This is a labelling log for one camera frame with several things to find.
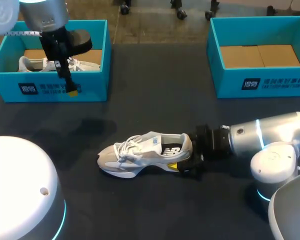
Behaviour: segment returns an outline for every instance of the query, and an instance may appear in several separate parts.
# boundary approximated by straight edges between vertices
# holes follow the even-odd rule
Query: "cardboard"
[[[260,45],[258,49],[265,67],[300,67],[291,45]]]
[[[221,46],[224,65],[230,68],[263,68],[257,46]]]
[[[26,49],[23,55],[29,59],[43,59],[46,57],[45,51],[43,49]],[[75,55],[72,58],[79,61],[101,65],[102,50],[90,50],[83,54]]]

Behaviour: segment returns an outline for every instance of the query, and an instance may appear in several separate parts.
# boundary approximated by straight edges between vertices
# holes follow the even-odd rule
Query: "shoe tongue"
[[[43,59],[43,68],[45,68],[48,65],[48,58]]]
[[[141,147],[140,153],[156,152],[157,154],[161,154],[162,152],[161,135],[154,136],[138,144]]]

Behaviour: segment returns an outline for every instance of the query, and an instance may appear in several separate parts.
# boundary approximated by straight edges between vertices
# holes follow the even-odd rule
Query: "black table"
[[[5,104],[0,97],[0,135],[28,139],[52,158],[67,240],[273,240],[248,160],[209,163],[199,179],[156,168],[119,179],[101,172],[96,156],[148,131],[192,132],[294,111],[299,97],[217,99],[202,44],[114,45],[108,102]]]

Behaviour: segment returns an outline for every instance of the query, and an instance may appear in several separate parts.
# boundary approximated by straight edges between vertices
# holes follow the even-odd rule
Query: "open box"
[[[218,98],[300,96],[300,66],[226,67],[223,47],[254,46],[273,57],[269,45],[291,46],[292,52],[280,52],[277,59],[294,52],[300,64],[300,16],[211,19],[206,52]]]
[[[53,72],[17,72],[19,58],[43,58],[39,37],[6,36],[0,46],[0,94],[6,103],[29,102],[102,102],[107,100],[111,62],[111,41],[106,20],[70,20],[68,31],[83,29],[89,32],[92,50],[78,60],[100,65],[100,71],[72,71],[78,96],[65,91],[65,80]],[[23,21],[13,31],[28,31]]]

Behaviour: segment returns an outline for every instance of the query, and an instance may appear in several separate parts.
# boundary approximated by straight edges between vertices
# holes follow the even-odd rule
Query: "sneaker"
[[[79,61],[77,59],[68,59],[69,70],[71,72],[76,71],[100,71],[100,65],[87,61]],[[19,72],[54,72],[56,66],[54,61],[48,61],[48,59],[29,59],[26,56],[22,56],[19,59]]]
[[[187,134],[151,131],[108,146],[99,153],[97,162],[108,174],[130,179],[147,166],[178,172],[170,165],[187,160],[191,155],[192,142]]]

